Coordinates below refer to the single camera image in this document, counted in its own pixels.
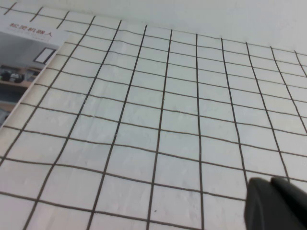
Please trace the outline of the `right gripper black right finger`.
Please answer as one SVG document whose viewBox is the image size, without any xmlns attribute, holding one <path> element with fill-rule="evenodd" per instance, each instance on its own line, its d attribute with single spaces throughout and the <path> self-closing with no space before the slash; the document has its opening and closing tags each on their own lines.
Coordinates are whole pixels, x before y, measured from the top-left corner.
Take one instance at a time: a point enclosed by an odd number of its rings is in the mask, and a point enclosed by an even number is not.
<svg viewBox="0 0 307 230">
<path fill-rule="evenodd" d="M 307 228 L 307 193 L 294 184 L 278 177 L 271 178 L 272 186 L 278 191 L 292 213 Z"/>
</svg>

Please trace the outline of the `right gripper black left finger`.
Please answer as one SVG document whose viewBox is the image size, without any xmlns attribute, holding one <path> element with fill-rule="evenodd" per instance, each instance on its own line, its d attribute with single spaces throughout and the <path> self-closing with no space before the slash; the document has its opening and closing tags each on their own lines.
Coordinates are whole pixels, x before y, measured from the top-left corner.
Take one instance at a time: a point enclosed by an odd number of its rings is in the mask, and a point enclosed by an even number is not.
<svg viewBox="0 0 307 230">
<path fill-rule="evenodd" d="M 261 178 L 248 183 L 244 219 L 247 230 L 295 230 L 296 219 L 272 184 Z"/>
</svg>

